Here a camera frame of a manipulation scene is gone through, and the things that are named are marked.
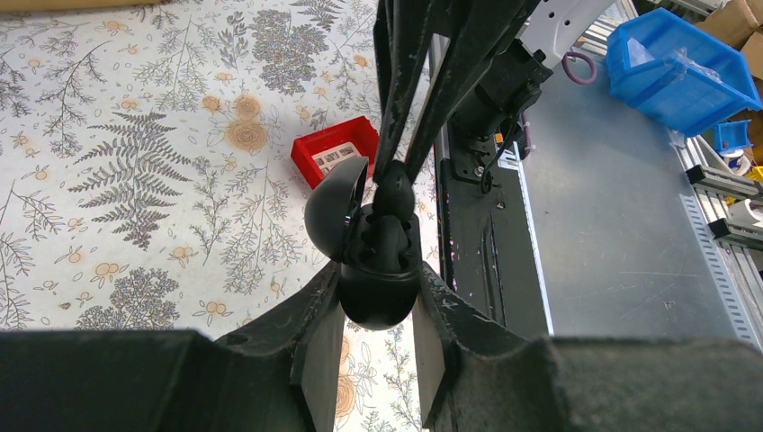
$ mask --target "gray table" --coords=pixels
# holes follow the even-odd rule
[[[580,62],[574,69],[587,73]],[[663,126],[557,67],[527,112],[524,164],[556,335],[734,338]]]

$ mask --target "tablecloth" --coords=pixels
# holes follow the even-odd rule
[[[378,128],[374,21],[371,0],[0,16],[0,328],[217,338],[297,292],[326,258],[291,144]],[[431,160],[416,193],[437,268]],[[346,325],[335,429],[421,430],[410,330]]]

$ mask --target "small blue bin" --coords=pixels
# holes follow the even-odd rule
[[[653,59],[632,66],[630,39]],[[688,137],[763,107],[744,57],[665,9],[621,24],[607,49],[609,93]]]
[[[713,149],[717,152],[752,147],[747,138],[747,125],[752,120],[728,121],[713,127]]]

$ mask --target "red tray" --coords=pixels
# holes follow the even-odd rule
[[[347,143],[352,143],[361,156],[368,157],[368,176],[371,177],[376,162],[379,132],[365,117],[357,117],[294,140],[292,160],[311,188],[315,189],[326,178],[314,157],[330,149],[336,148],[338,151]]]

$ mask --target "black cable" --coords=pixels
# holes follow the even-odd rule
[[[506,135],[504,135],[503,143],[501,144],[500,148],[498,148],[496,155],[493,157],[493,159],[490,160],[490,162],[488,162],[485,168],[482,169],[482,178],[480,179],[480,192],[483,194],[490,192],[490,187],[492,187],[492,184],[489,184],[488,182],[488,179],[490,178],[490,182],[492,183],[492,175],[489,174],[490,169],[498,163],[498,160],[500,159],[501,155],[503,155],[503,152],[506,151],[508,145],[514,142],[516,120],[512,119],[510,124],[511,126],[509,126],[508,132]]]

